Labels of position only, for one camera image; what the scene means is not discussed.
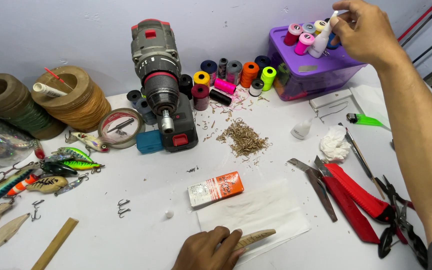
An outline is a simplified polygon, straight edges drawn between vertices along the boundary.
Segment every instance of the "white glue bottle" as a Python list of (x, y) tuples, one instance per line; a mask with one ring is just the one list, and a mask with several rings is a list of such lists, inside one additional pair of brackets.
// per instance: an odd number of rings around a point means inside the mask
[[(338, 15), (338, 11), (336, 10), (333, 13), (333, 16), (331, 18), (336, 17)], [(319, 34), (317, 37), (314, 38), (314, 42), (311, 46), (309, 46), (308, 53), (314, 57), (314, 58), (320, 58), (323, 52), (326, 49), (326, 46), (328, 46), (329, 41), (329, 34), (331, 34), (331, 24), (328, 22), (324, 29), (322, 30), (321, 34)]]
[(291, 129), (291, 135), (303, 140), (306, 135), (309, 133), (309, 129), (311, 128), (311, 123), (313, 119), (309, 118), (308, 120), (305, 120), (304, 122), (301, 122), (297, 124), (296, 126)]

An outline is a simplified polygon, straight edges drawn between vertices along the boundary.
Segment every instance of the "white table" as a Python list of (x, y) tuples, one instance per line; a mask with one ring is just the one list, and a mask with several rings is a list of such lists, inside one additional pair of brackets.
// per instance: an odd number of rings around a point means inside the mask
[[(371, 66), (360, 70), (351, 82), (379, 85)], [(377, 245), (361, 242), (331, 199), (338, 217), (338, 221), (332, 223), (306, 175), (289, 164), (285, 165), (287, 160), (297, 158), (314, 166), (315, 156), (322, 155), (319, 150), (321, 137), (329, 126), (342, 122), (350, 129), (374, 175), (386, 175), (397, 192), (403, 198), (409, 198), (396, 154), (389, 144), (391, 132), (382, 127), (349, 124), (345, 115), (358, 112), (358, 109), (354, 100), (348, 98), (349, 106), (345, 110), (325, 117), (325, 124), (315, 119), (307, 138), (298, 140), (290, 134), (293, 125), (315, 116), (308, 102), (281, 101), (273, 89), (263, 95), (270, 102), (261, 100), (258, 106), (248, 107), (250, 103), (245, 101), (248, 109), (234, 111), (232, 117), (242, 117), (261, 133), (261, 137), (268, 137), (273, 143), (263, 151), (264, 154), (251, 156), (253, 159), (260, 157), (258, 165), (243, 163), (242, 157), (236, 158), (231, 154), (228, 144), (215, 140), (230, 124), (225, 121), (228, 114), (220, 114), (221, 109), (217, 109), (215, 114), (211, 109), (197, 113), (196, 123), (201, 126), (197, 126), (199, 144), (193, 149), (142, 155), (135, 147), (130, 147), (95, 153), (92, 155), (94, 161), (106, 167), (101, 173), (90, 175), (89, 181), (76, 189), (58, 197), (24, 191), (22, 198), (16, 199), (15, 208), (3, 215), (0, 227), (24, 213), (33, 213), (31, 204), (34, 201), (43, 199), (45, 202), (39, 205), (41, 219), (34, 222), (28, 219), (18, 233), (0, 247), (0, 269), (30, 269), (69, 217), (80, 222), (46, 269), (170, 269), (184, 240), (200, 231), (187, 187), (233, 171), (240, 173), (246, 191), (264, 187), (271, 181), (288, 179), (294, 196), (312, 225), (309, 232), (238, 269), (420, 269), (406, 245), (396, 244), (385, 259), (380, 259)], [(125, 95), (107, 99), (114, 109), (130, 108)], [(321, 115), (333, 109), (323, 107)], [(218, 132), (203, 142), (203, 138), (214, 130), (210, 127), (214, 120), (214, 129), (218, 128)], [(209, 129), (203, 130), (202, 121), (208, 122)], [(152, 129), (154, 127), (147, 126), (146, 130)], [(42, 145), (48, 155), (67, 144), (61, 134), (42, 142)], [(71, 146), (84, 149), (80, 142)], [(21, 164), (36, 160), (32, 154)], [(186, 172), (196, 166), (199, 169), (195, 172)], [(375, 185), (365, 175), (353, 153), (341, 166), (363, 188), (379, 198)], [(117, 203), (122, 199), (131, 200), (126, 205), (131, 212), (119, 218)], [(165, 210), (173, 210), (174, 217), (166, 219)], [(387, 225), (375, 222), (365, 212), (363, 214), (368, 217), (376, 234), (381, 235)], [(411, 209), (408, 209), (408, 220), (425, 241), (421, 221)]]

